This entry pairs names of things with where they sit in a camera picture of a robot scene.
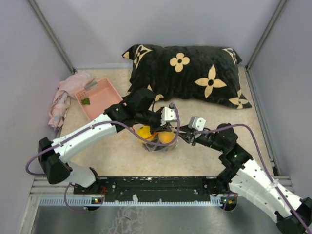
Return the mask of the yellow lemon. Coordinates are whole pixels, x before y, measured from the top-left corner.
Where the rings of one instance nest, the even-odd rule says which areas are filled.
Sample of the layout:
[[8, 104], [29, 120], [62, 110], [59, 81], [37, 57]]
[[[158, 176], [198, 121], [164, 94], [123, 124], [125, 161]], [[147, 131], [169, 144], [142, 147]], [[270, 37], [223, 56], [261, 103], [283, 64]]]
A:
[[152, 141], [155, 137], [153, 134], [151, 134], [150, 126], [147, 126], [147, 125], [140, 127], [137, 131], [137, 134], [141, 138], [143, 138], [144, 140], [147, 140], [147, 141]]

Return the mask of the orange peach fruit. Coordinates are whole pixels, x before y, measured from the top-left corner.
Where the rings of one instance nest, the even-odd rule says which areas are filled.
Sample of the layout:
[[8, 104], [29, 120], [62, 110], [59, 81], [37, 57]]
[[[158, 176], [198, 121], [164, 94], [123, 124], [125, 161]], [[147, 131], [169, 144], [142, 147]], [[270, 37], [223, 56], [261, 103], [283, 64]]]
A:
[[175, 138], [175, 136], [176, 135], [174, 132], [163, 131], [158, 133], [158, 139], [162, 144], [170, 143]]

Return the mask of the clear zip bag orange zipper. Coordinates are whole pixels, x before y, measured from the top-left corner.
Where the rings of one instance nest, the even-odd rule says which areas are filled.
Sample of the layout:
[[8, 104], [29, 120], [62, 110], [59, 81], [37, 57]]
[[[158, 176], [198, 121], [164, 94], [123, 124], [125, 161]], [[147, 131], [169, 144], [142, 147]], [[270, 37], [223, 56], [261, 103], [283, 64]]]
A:
[[[140, 125], [140, 126], [138, 126], [137, 128], [132, 127], [132, 130], [133, 130], [134, 132], [137, 133], [138, 129], [139, 129], [140, 127], [142, 127], [142, 126], [143, 126], [143, 125]], [[165, 131], [167, 131], [167, 132], [174, 132], [175, 135], [176, 135], [176, 130], [175, 130], [175, 128], [174, 128], [171, 124], [169, 124], [169, 125], [166, 127], [166, 130], [165, 130]], [[174, 143], [172, 143], [172, 144], [170, 144], [170, 145], [160, 146], [160, 144], [162, 144], [162, 143], [160, 143], [160, 141], [159, 141], [159, 139], [158, 139], [158, 133], [159, 133], [159, 132], [151, 133], [151, 134], [153, 134], [155, 137], [154, 137], [154, 139], [153, 139], [152, 141], [150, 141], [150, 142], [156, 143], [156, 145], [147, 143], [147, 142], [145, 142], [145, 141], [142, 141], [141, 139], [139, 139], [138, 141], [140, 142], [141, 146], [142, 146], [145, 150], [147, 150], [147, 151], [149, 151], [149, 152], [166, 152], [166, 151], [171, 151], [171, 150], [175, 149], [175, 148], [178, 146], [178, 139], [177, 139]]]

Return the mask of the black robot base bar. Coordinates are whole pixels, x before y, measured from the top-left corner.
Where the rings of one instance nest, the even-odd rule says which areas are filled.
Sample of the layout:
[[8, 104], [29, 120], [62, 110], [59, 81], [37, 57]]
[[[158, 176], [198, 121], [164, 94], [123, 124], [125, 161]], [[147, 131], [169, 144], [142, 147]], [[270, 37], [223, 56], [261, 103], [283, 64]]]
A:
[[229, 183], [235, 173], [224, 169], [218, 176], [109, 176], [96, 180], [94, 185], [83, 188], [74, 186], [75, 195], [104, 196], [106, 202], [202, 202], [211, 195], [230, 192]]

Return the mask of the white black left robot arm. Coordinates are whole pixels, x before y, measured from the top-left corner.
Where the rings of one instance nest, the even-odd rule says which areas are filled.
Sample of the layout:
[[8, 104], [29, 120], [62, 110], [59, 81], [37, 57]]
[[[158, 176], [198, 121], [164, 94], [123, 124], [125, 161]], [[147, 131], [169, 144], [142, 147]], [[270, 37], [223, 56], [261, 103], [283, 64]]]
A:
[[118, 104], [113, 104], [90, 123], [63, 137], [49, 141], [39, 141], [39, 163], [48, 182], [52, 185], [61, 182], [77, 184], [91, 193], [101, 189], [101, 181], [92, 168], [74, 164], [71, 159], [80, 151], [97, 141], [117, 134], [135, 124], [148, 125], [157, 129], [176, 118], [174, 109], [162, 107], [153, 112], [149, 108], [155, 94], [141, 88], [128, 95]]

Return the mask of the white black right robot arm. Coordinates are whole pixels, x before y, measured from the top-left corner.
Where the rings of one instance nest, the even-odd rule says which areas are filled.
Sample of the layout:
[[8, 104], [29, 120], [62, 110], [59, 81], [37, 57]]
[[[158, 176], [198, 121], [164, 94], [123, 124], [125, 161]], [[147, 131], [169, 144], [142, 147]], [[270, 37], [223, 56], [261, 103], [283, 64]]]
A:
[[200, 144], [220, 151], [224, 170], [216, 177], [220, 191], [237, 194], [265, 212], [283, 234], [310, 234], [312, 200], [301, 198], [274, 179], [267, 168], [260, 166], [252, 155], [237, 143], [238, 136], [231, 124], [215, 130], [196, 130], [188, 125], [180, 128], [179, 136], [187, 143]]

